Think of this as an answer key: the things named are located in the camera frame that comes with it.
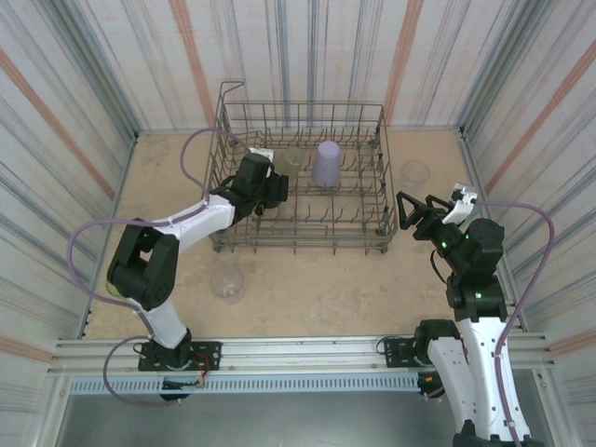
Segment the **dish rack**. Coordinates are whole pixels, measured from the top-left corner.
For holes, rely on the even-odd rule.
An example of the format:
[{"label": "dish rack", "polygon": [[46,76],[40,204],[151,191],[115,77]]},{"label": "dish rack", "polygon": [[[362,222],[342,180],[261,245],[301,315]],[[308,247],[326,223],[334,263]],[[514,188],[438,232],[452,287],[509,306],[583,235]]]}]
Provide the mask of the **dish rack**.
[{"label": "dish rack", "polygon": [[[289,197],[262,216],[244,219],[210,236],[220,251],[260,248],[364,249],[382,253],[398,230],[395,193],[383,105],[363,102],[235,101],[241,81],[220,87],[216,127],[236,134],[249,147],[274,149],[276,158],[298,146],[305,161],[290,184]],[[341,147],[340,181],[317,186],[312,169],[318,145],[333,140]],[[236,173],[244,149],[221,135],[211,139],[208,188]]]}]

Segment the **purple cable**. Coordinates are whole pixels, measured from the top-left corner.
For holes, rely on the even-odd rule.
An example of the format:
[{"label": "purple cable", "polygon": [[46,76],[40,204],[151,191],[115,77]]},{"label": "purple cable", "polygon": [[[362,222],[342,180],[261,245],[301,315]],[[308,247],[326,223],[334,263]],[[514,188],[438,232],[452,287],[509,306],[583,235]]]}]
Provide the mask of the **purple cable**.
[{"label": "purple cable", "polygon": [[522,444],[520,443],[520,438],[518,437],[517,430],[511,424],[513,422],[513,417],[511,416],[511,410],[510,410],[508,402],[507,402],[507,396],[506,396],[506,391],[505,391],[505,382],[503,380],[503,372],[501,371],[500,354],[503,349],[503,345],[505,344],[505,341],[507,340],[509,332],[511,331],[511,328],[513,327],[515,320],[520,315],[520,312],[522,311],[523,305],[526,302],[526,300],[528,299],[528,296],[530,296],[530,291],[532,291],[532,289],[534,288],[534,285],[536,284],[538,277],[540,276],[540,274],[542,273],[542,270],[544,269],[545,265],[547,264],[547,260],[549,259],[549,255],[550,255],[550,252],[552,251],[552,246],[555,241],[555,225],[552,222],[552,219],[550,219],[550,216],[544,210],[541,210],[540,208],[535,207],[533,205],[528,205],[526,203],[510,202],[510,201],[506,201],[506,200],[476,200],[476,204],[484,205],[486,207],[510,207],[510,208],[524,208],[526,210],[531,210],[531,211],[534,211],[534,212],[537,212],[538,214],[540,214],[544,218],[544,220],[547,221],[547,225],[549,226],[549,242],[547,243],[547,247],[544,250],[544,254],[542,255],[540,264],[538,265],[538,268],[534,272],[532,279],[530,279],[530,283],[528,284],[528,287],[526,287],[525,291],[523,291],[523,294],[521,295],[518,305],[515,307],[513,314],[511,314],[511,318],[505,325],[505,329],[503,330],[503,333],[501,333],[501,336],[499,337],[498,341],[496,342],[496,349],[494,350],[494,368],[495,368],[495,373],[496,373],[496,384],[499,389],[499,397],[501,398],[501,403],[503,404],[503,410],[505,412],[505,417],[507,418],[511,437],[513,438],[513,441],[515,442],[516,447],[522,447]]},{"label": "purple cable", "polygon": [[143,222],[143,221],[132,221],[132,220],[128,220],[128,219],[100,219],[98,221],[91,221],[91,222],[87,222],[87,223],[84,223],[81,226],[79,226],[76,230],[74,230],[74,232],[71,234],[70,238],[68,239],[68,244],[66,246],[66,263],[68,265],[68,270],[69,270],[71,276],[73,277],[75,286],[77,286],[79,289],[81,289],[84,293],[86,293],[91,298],[102,301],[104,303],[108,303],[110,305],[119,305],[121,307],[126,307],[128,309],[133,310],[134,312],[137,313],[137,315],[139,315],[139,317],[142,320],[142,323],[145,325],[145,328],[147,328],[147,331],[149,331],[149,336],[137,335],[137,336],[127,338],[127,339],[122,340],[121,342],[117,343],[114,346],[114,348],[112,348],[112,350],[110,351],[108,356],[105,358],[105,362],[103,363],[103,384],[105,385],[105,387],[107,388],[107,390],[110,392],[110,394],[112,396],[114,396],[115,398],[117,398],[118,400],[120,400],[124,403],[127,403],[128,405],[133,405],[133,406],[138,406],[138,407],[162,407],[162,406],[171,405],[174,402],[174,401],[170,401],[170,402],[164,402],[164,403],[153,403],[153,402],[140,402],[140,401],[135,401],[135,400],[129,400],[129,399],[124,398],[124,397],[120,396],[119,394],[117,394],[108,382],[108,364],[110,362],[110,358],[113,356],[115,351],[122,345],[124,345],[132,340],[149,340],[149,339],[151,339],[151,337],[153,337],[153,335],[154,335],[153,328],[151,327],[151,324],[149,323],[149,321],[147,320],[145,315],[140,313],[140,309],[136,305],[132,305],[132,304],[126,303],[124,301],[119,301],[119,300],[115,300],[112,298],[108,298],[107,296],[101,296],[98,293],[96,293],[95,291],[91,290],[87,286],[87,284],[85,284],[85,282],[83,282],[83,279],[81,279],[80,276],[78,276],[75,271],[75,262],[73,260],[73,251],[75,248],[74,243],[76,242],[76,239],[79,237],[79,235],[81,233],[83,233],[88,228],[91,228],[91,227],[97,226],[97,225],[123,224],[123,225],[140,226],[140,227],[145,227],[145,228],[146,227],[158,228],[158,227],[163,227],[163,226],[169,226],[171,224],[177,224],[178,222],[184,221],[186,219],[190,219],[191,217],[194,217],[197,214],[199,214],[201,211],[203,211],[207,207],[207,205],[209,205],[209,198],[210,198],[209,191],[207,190],[207,188],[205,187],[203,182],[201,182],[199,179],[194,177],[192,174],[190,174],[186,170],[186,167],[184,165],[184,156],[186,155],[186,150],[188,149],[188,145],[190,144],[190,142],[196,136],[198,136],[202,133],[207,133],[207,132],[218,133],[220,135],[224,135],[228,138],[231,138],[232,140],[239,143],[242,147],[244,147],[247,152],[250,151],[249,146],[245,142],[240,140],[239,137],[237,137],[233,133],[226,132],[225,130],[221,130],[221,129],[217,129],[217,128],[206,128],[206,129],[197,130],[195,133],[193,133],[191,136],[189,136],[186,139],[186,141],[183,144],[182,150],[180,152],[180,169],[187,179],[189,179],[191,182],[197,184],[203,191],[203,194],[205,196],[205,203],[202,206],[200,206],[196,210],[187,212],[186,214],[179,216],[176,219],[173,219],[171,222],[169,222],[169,221]]}]

